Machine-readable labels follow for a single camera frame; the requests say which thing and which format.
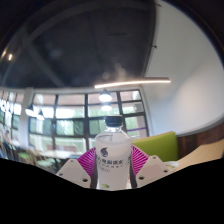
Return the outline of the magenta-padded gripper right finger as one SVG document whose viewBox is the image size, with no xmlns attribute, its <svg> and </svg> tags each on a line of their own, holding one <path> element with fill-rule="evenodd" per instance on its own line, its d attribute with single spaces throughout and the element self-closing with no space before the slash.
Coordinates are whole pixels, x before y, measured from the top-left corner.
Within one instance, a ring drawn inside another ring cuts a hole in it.
<svg viewBox="0 0 224 224">
<path fill-rule="evenodd" d="M 130 184 L 133 189 L 146 186 L 170 174 L 166 164 L 156 155 L 149 156 L 132 146 Z"/>
</svg>

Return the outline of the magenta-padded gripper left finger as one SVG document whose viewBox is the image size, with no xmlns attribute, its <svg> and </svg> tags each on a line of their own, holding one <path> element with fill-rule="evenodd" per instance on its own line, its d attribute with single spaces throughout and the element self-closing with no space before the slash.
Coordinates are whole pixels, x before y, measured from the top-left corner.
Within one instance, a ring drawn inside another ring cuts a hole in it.
<svg viewBox="0 0 224 224">
<path fill-rule="evenodd" d="M 69 159 L 56 175 L 83 188 L 96 189 L 98 173 L 95 149 L 91 148 L 78 159 Z"/>
</svg>

